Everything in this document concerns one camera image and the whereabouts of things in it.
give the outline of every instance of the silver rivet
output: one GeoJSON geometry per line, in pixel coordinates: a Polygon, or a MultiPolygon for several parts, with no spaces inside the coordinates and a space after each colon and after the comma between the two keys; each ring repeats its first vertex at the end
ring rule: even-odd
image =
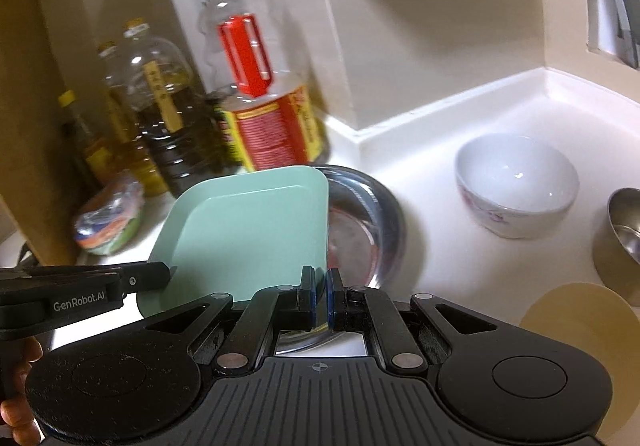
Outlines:
{"type": "Polygon", "coordinates": [[[243,354],[237,354],[236,352],[230,352],[228,354],[222,354],[218,358],[218,365],[222,368],[241,368],[245,366],[249,360],[243,354]]]}
{"type": "Polygon", "coordinates": [[[418,356],[418,354],[411,354],[410,352],[404,352],[402,354],[396,354],[391,362],[398,368],[418,368],[422,366],[424,360],[418,356]]]}

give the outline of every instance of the finger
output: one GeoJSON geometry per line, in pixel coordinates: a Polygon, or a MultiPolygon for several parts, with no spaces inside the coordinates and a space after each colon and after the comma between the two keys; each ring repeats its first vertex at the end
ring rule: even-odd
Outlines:
{"type": "Polygon", "coordinates": [[[42,357],[42,346],[40,342],[34,337],[27,338],[24,341],[22,355],[28,362],[38,361],[42,357]]]}
{"type": "Polygon", "coordinates": [[[2,420],[12,428],[19,428],[33,421],[33,413],[27,403],[27,398],[20,395],[0,403],[2,420]]]}
{"type": "Polygon", "coordinates": [[[27,380],[27,375],[31,372],[31,363],[22,361],[15,367],[14,370],[14,386],[18,391],[18,394],[24,394],[24,382],[27,380]]]}
{"type": "Polygon", "coordinates": [[[40,430],[36,423],[31,421],[24,426],[14,428],[14,440],[20,446],[36,446],[40,443],[40,430]]]}

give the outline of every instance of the bottle cap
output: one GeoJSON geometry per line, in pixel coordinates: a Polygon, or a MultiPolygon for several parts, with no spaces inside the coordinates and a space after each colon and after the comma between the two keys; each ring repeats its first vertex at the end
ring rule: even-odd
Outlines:
{"type": "Polygon", "coordinates": [[[74,101],[76,101],[76,95],[72,90],[68,90],[58,97],[58,103],[62,108],[71,105],[74,101]]]}
{"type": "Polygon", "coordinates": [[[137,35],[139,32],[148,30],[149,24],[146,23],[145,19],[143,19],[142,17],[139,17],[137,19],[128,20],[124,25],[124,28],[125,28],[124,37],[131,38],[132,36],[137,35]]]}
{"type": "Polygon", "coordinates": [[[100,46],[96,48],[96,51],[98,52],[98,56],[100,58],[104,58],[105,56],[110,55],[115,50],[116,50],[116,43],[113,40],[108,40],[105,43],[100,44],[100,46]]]}

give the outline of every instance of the stainless steel pot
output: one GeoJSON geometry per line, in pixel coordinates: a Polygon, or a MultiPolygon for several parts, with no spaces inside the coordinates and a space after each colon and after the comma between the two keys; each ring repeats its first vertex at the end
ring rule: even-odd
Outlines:
{"type": "Polygon", "coordinates": [[[609,198],[593,264],[607,287],[640,307],[640,190],[623,188],[609,198]]]}
{"type": "MultiPolygon", "coordinates": [[[[338,267],[344,285],[382,288],[402,263],[406,228],[394,195],[367,174],[343,166],[316,166],[329,180],[328,267],[338,267]]],[[[324,296],[319,326],[312,332],[283,333],[278,352],[306,349],[330,340],[324,296]]]]}

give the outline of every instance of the green tray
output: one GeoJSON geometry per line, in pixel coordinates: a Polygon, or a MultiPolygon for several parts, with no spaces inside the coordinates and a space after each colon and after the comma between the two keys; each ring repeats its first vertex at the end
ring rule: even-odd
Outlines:
{"type": "Polygon", "coordinates": [[[273,285],[299,285],[302,266],[326,268],[328,182],[289,166],[193,186],[180,196],[150,262],[175,266],[160,291],[138,293],[143,317],[211,293],[247,300],[273,285]]]}

